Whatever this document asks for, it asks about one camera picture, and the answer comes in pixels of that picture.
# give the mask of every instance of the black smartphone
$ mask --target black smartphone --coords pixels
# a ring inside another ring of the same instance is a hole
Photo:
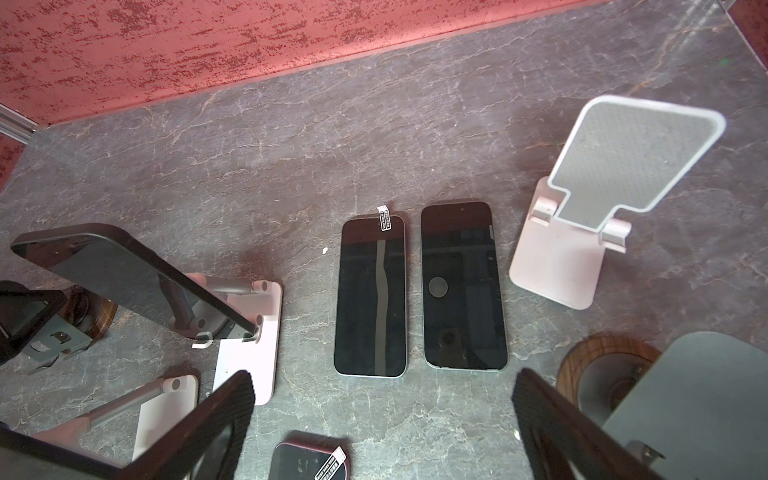
[[[267,480],[315,480],[333,451],[311,445],[282,442],[272,453],[270,476]],[[327,480],[347,480],[349,459]]]
[[[439,368],[507,364],[491,208],[483,202],[422,210],[424,354]]]
[[[342,375],[401,376],[406,370],[406,226],[390,217],[344,224],[333,365]]]
[[[259,327],[125,230],[104,223],[23,233],[30,262],[191,339],[250,339]]]

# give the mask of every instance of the gray marble surface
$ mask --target gray marble surface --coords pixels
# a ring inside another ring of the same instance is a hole
[[[62,124],[33,137],[0,195],[0,240],[113,223],[186,271],[285,288],[272,400],[253,414],[238,478],[266,478],[298,430],[345,439],[353,477],[529,478],[509,400],[515,374],[553,380],[580,339],[613,332],[663,349],[710,329],[768,349],[768,81],[715,0],[617,0],[216,93]],[[506,276],[536,181],[578,112],[604,93],[714,108],[716,147],[608,252],[594,305],[575,311]],[[430,368],[422,351],[419,212],[478,199],[494,215],[511,361]],[[394,380],[333,369],[341,226],[388,204],[408,225],[409,366]],[[4,278],[63,283],[0,253]],[[217,348],[121,309],[90,351],[26,376],[0,367],[0,419],[50,428]],[[137,412],[85,445],[131,456]]]

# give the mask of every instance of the white sticker label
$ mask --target white sticker label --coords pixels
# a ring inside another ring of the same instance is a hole
[[[323,466],[320,467],[320,471],[315,475],[315,480],[330,480],[331,477],[333,477],[333,474],[336,473],[336,470],[338,470],[341,467],[341,464],[344,463],[344,460],[346,460],[346,454],[341,447],[336,447],[336,450],[334,450],[331,456],[328,457],[328,460],[326,460]]]
[[[379,221],[382,224],[382,232],[392,229],[392,221],[389,219],[389,208],[386,205],[376,208],[379,211]]]

